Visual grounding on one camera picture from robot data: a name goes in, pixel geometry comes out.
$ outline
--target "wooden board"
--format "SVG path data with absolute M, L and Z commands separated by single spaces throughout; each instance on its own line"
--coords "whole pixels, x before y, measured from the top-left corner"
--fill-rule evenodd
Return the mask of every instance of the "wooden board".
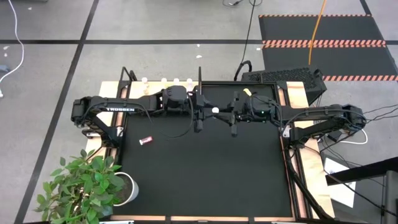
M 119 82 L 103 82 L 99 96 L 102 97 L 116 97 Z M 144 95 L 151 95 L 159 92 L 161 89 L 167 88 L 168 86 L 175 85 L 174 82 L 148 82 L 146 84 L 142 82 L 132 82 L 131 91 L 129 98 L 139 98 Z M 187 83 L 179 82 L 178 85 L 183 85 L 188 91 L 192 91 L 193 87 L 197 85 L 197 82 Z M 305 95 L 305 90 L 302 82 L 288 82 L 287 83 L 289 101 L 293 108 L 305 108 L 308 107 L 307 96 Z M 283 91 L 279 91 L 280 99 L 284 103 Z M 111 124 L 112 113 L 102 112 L 98 117 L 107 125 Z M 121 121 L 121 116 L 118 116 L 117 122 Z M 300 121 L 295 122 L 297 127 L 305 128 L 313 125 L 312 121 Z M 89 139 L 87 142 L 86 150 L 90 151 L 92 149 L 99 148 L 101 144 L 100 138 Z M 306 143 L 306 146 L 312 149 L 318 150 L 318 144 L 315 139 L 310 139 Z M 104 148 L 101 149 L 97 155 L 104 155 Z M 319 154 L 313 152 L 311 149 L 301 149 L 302 164 L 305 174 L 305 180 L 307 187 L 311 194 L 314 196 L 315 200 L 320 204 L 320 206 L 329 214 L 334 217 L 334 211 L 331 204 L 330 194 L 328 192 L 328 187 L 326 184 L 325 172 L 323 171 L 322 159 Z M 303 202 L 303 195 L 301 194 L 299 188 L 296 186 L 297 199 L 300 209 L 301 217 L 305 216 L 305 207 Z M 114 215 L 113 220 L 165 220 L 164 216 L 137 216 L 137 215 Z M 236 222 L 246 222 L 248 217 L 171 217 L 172 220 L 177 221 L 236 221 Z M 294 221 L 294 218 L 289 217 L 255 217 L 256 222 L 269 222 L 269 221 L 280 221 L 280 222 L 290 222 Z

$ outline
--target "warning stripe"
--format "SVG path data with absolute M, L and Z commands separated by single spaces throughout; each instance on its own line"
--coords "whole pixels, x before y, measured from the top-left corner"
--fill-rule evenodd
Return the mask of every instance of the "warning stripe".
M 370 17 L 372 15 L 369 14 L 325 14 L 322 17 Z M 317 14 L 266 14 L 259 15 L 259 18 L 262 17 L 318 17 Z
M 263 40 L 262 48 L 310 47 L 311 40 Z M 314 48 L 386 47 L 385 40 L 314 40 Z
M 325 75 L 323 81 L 398 81 L 398 75 Z

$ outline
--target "black mat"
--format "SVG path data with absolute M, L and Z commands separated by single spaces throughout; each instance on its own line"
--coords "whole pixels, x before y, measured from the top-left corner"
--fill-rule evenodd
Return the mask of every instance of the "black mat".
M 259 18 L 263 40 L 310 40 L 318 16 Z M 371 16 L 323 16 L 317 40 L 383 40 Z
M 266 48 L 262 50 L 266 70 L 308 65 L 308 48 Z M 397 75 L 385 47 L 314 48 L 312 65 L 325 76 Z
M 217 89 L 203 92 L 221 105 L 232 99 L 233 88 Z M 268 88 L 250 90 L 274 97 Z M 154 119 L 170 135 L 189 121 Z M 122 169 L 138 183 L 139 195 L 114 208 L 115 215 L 292 216 L 278 130 L 269 123 L 240 123 L 232 138 L 227 124 L 209 119 L 201 133 L 168 140 L 147 118 L 130 116 L 126 134 Z M 139 139 L 148 136 L 154 140 L 141 146 Z

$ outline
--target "black table surface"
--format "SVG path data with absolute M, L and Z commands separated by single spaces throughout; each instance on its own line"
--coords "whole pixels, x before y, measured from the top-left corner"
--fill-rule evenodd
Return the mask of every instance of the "black table surface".
M 249 88 L 275 97 L 270 88 Z M 206 97 L 220 105 L 233 91 L 246 97 L 243 87 L 204 87 Z M 279 133 L 269 123 L 239 123 L 232 138 L 227 124 L 204 122 L 200 133 L 184 132 L 190 117 L 148 118 L 132 115 L 127 121 L 121 159 L 122 171 L 139 186 L 135 200 L 114 208 L 115 215 L 170 215 L 219 217 L 291 217 L 289 186 Z M 141 146 L 148 136 L 153 141 Z

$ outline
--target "gray floor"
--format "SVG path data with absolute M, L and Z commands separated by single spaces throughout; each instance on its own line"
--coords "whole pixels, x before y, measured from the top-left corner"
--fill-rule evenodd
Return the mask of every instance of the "gray floor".
M 22 39 L 79 39 L 93 0 L 49 0 L 47 3 L 15 1 Z M 394 19 L 395 0 L 367 0 L 385 39 L 398 39 Z M 264 0 L 258 14 L 318 14 L 319 0 Z M 88 39 L 244 39 L 251 6 L 244 1 L 237 8 L 210 0 L 99 0 Z M 328 1 L 325 13 L 363 14 L 359 0 Z M 13 15 L 7 1 L 0 1 L 0 39 L 14 39 Z M 260 39 L 257 18 L 251 39 Z M 19 45 L 0 45 L 0 64 L 15 67 Z M 29 205 L 25 222 L 40 220 L 33 212 L 41 183 L 58 166 L 60 156 L 78 154 L 86 139 L 70 122 L 72 101 L 99 92 L 106 80 L 117 80 L 122 66 L 134 69 L 138 77 L 150 80 L 197 77 L 202 66 L 205 80 L 232 80 L 243 45 L 85 45 L 70 86 L 49 153 Z M 248 45 L 246 58 L 254 70 L 264 69 L 260 45 Z M 25 62 L 1 83 L 0 99 L 0 217 L 12 223 L 21 204 L 37 155 L 49 127 L 76 45 L 26 45 Z M 398 46 L 389 46 L 398 60 Z M 327 82 L 322 104 L 351 103 L 365 111 L 398 103 L 397 82 Z M 398 119 L 385 119 L 365 128 L 368 144 L 339 144 L 334 150 L 360 164 L 398 156 Z M 352 138 L 363 140 L 361 133 Z

